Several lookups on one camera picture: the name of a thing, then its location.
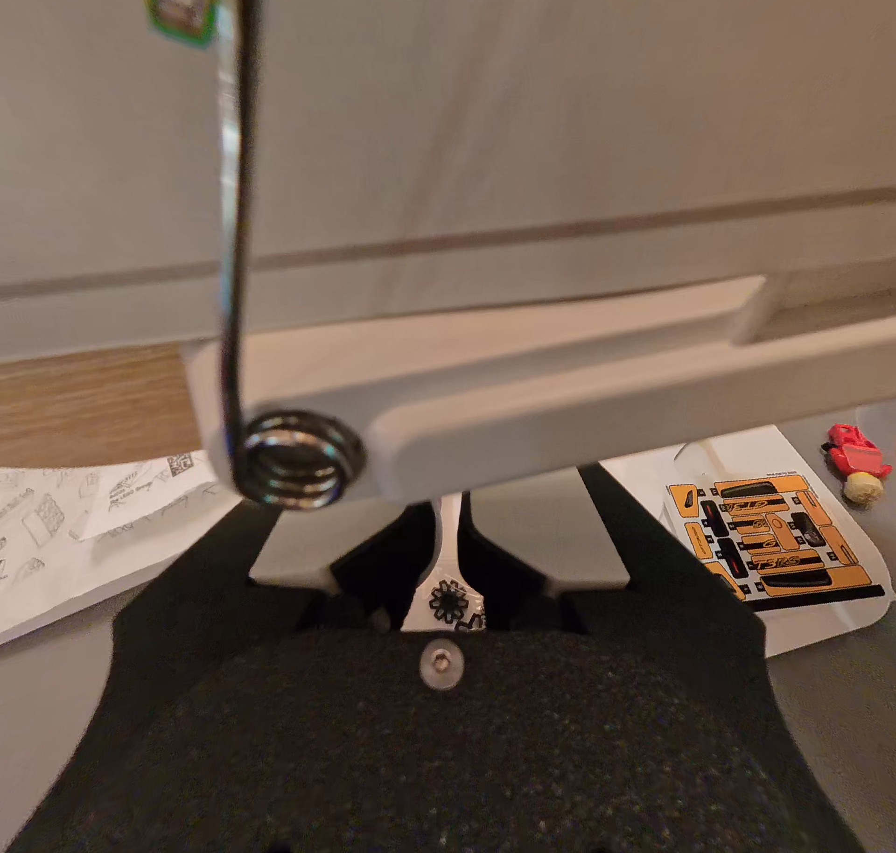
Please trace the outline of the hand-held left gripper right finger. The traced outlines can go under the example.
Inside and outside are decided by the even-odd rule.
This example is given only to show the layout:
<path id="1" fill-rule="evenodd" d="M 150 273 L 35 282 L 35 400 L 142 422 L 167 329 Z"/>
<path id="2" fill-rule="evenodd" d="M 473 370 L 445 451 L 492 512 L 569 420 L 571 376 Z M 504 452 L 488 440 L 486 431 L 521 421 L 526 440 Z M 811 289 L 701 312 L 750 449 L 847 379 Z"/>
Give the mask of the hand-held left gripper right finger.
<path id="1" fill-rule="evenodd" d="M 464 494 L 458 553 L 490 630 L 574 623 L 567 596 L 630 582 L 576 468 Z"/>

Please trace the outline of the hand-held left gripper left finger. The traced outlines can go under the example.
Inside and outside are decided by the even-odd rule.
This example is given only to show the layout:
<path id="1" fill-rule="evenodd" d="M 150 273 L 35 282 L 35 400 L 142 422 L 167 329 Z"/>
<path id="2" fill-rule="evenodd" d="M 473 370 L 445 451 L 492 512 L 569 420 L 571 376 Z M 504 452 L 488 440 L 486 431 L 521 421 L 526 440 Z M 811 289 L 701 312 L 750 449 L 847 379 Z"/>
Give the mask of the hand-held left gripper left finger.
<path id="1" fill-rule="evenodd" d="M 431 503 L 382 500 L 285 511 L 250 571 L 253 581 L 317 590 L 330 610 L 398 631 L 438 553 L 440 518 Z"/>

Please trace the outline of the white book stand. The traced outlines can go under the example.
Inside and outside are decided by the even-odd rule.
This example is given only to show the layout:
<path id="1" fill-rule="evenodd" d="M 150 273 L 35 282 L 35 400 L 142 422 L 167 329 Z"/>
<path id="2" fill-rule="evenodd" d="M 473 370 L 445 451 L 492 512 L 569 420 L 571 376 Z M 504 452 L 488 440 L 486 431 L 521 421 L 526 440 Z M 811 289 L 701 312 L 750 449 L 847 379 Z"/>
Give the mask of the white book stand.
<path id="1" fill-rule="evenodd" d="M 417 500 L 894 392 L 894 2 L 673 0 L 535 83 L 501 33 L 390 240 L 245 287 L 263 0 L 216 0 L 221 329 L 183 349 L 218 477 Z"/>

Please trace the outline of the grey instruction booklet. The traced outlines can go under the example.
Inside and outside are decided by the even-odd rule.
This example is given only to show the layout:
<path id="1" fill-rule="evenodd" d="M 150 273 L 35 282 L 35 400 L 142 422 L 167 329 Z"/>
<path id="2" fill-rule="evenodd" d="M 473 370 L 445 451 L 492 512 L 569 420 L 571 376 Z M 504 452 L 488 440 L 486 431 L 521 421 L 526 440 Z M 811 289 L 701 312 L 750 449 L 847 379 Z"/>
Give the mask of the grey instruction booklet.
<path id="1" fill-rule="evenodd" d="M 894 0 L 264 18 L 253 331 L 894 260 Z M 2 0 L 3 360 L 218 333 L 218 84 L 148 0 Z"/>

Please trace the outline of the grey desk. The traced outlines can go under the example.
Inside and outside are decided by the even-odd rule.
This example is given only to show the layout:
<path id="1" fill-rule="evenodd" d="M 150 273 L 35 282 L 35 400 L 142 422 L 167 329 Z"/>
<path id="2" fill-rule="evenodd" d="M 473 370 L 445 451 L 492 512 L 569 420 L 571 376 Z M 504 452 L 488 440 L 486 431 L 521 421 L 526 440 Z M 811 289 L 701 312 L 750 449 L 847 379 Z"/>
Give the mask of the grey desk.
<path id="1" fill-rule="evenodd" d="M 894 627 L 766 661 L 760 620 L 609 472 L 622 590 L 487 538 L 454 688 L 404 635 L 434 508 L 362 531 L 335 590 L 249 577 L 241 506 L 124 607 L 83 739 L 12 851 L 894 851 Z"/>

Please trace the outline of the clear bag of black gears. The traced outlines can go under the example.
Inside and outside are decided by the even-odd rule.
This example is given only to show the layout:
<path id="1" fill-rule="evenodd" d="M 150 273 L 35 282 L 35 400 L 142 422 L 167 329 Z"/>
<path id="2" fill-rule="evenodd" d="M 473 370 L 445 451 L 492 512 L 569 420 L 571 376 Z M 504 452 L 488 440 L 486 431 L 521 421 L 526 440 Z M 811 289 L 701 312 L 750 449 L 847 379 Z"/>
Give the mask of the clear bag of black gears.
<path id="1" fill-rule="evenodd" d="M 487 628 L 484 597 L 463 580 L 436 571 L 415 591 L 402 633 L 478 633 Z"/>

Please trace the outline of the orange sticker sheet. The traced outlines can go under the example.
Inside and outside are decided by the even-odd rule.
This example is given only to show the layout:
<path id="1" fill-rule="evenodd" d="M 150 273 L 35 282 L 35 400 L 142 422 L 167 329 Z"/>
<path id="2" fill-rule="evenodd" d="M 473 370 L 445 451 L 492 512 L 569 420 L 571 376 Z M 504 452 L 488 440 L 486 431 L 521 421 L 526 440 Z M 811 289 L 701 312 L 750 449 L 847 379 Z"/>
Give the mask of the orange sticker sheet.
<path id="1" fill-rule="evenodd" d="M 886 595 L 801 474 L 673 482 L 673 532 L 753 612 Z"/>

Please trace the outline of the white printed paper bag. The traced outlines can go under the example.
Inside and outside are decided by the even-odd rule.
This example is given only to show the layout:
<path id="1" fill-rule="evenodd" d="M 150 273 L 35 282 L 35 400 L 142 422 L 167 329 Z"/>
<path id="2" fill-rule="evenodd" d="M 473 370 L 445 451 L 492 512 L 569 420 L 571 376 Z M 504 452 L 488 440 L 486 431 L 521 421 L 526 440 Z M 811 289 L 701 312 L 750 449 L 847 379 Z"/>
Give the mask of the white printed paper bag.
<path id="1" fill-rule="evenodd" d="M 162 572 L 241 502 L 205 452 L 1 468 L 1 643 Z"/>

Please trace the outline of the open instruction booklet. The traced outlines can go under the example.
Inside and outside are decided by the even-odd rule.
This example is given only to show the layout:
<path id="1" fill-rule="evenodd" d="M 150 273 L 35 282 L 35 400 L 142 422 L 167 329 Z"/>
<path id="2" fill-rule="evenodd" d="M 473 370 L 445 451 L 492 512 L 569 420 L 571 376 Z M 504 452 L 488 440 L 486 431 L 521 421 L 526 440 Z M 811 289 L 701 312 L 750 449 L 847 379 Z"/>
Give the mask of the open instruction booklet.
<path id="1" fill-rule="evenodd" d="M 173 343 L 1 366 L 1 466 L 82 468 L 202 448 Z"/>

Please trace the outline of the red minifigure torso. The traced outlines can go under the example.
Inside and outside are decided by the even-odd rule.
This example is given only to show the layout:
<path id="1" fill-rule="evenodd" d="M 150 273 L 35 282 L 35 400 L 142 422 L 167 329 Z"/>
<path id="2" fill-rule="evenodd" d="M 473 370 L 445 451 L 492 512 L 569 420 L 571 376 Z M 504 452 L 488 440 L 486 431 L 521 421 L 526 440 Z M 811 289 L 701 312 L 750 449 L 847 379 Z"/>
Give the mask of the red minifigure torso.
<path id="1" fill-rule="evenodd" d="M 892 466 L 857 426 L 841 423 L 831 426 L 823 452 L 841 478 L 845 500 L 867 509 L 883 498 Z"/>

